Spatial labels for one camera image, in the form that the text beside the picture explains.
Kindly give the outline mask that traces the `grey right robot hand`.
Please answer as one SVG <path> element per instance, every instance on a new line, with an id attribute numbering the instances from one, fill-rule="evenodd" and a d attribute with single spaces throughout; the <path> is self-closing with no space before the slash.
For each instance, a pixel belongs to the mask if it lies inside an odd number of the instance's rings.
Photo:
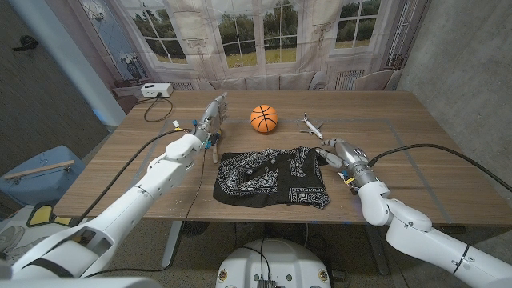
<path id="1" fill-rule="evenodd" d="M 322 144 L 335 148 L 334 153 L 322 148 L 315 150 L 328 165 L 338 170 L 345 184 L 358 190 L 365 184 L 378 180 L 369 167 L 368 157 L 359 147 L 338 138 L 325 140 Z"/>

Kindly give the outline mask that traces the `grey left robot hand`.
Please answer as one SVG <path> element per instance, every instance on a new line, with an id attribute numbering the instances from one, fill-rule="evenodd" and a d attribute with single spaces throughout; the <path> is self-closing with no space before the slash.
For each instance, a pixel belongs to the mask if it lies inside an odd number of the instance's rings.
<path id="1" fill-rule="evenodd" d="M 217 96 L 206 108 L 203 116 L 193 132 L 201 142 L 205 143 L 208 138 L 220 130 L 221 124 L 227 119 L 226 103 L 227 93 Z"/>

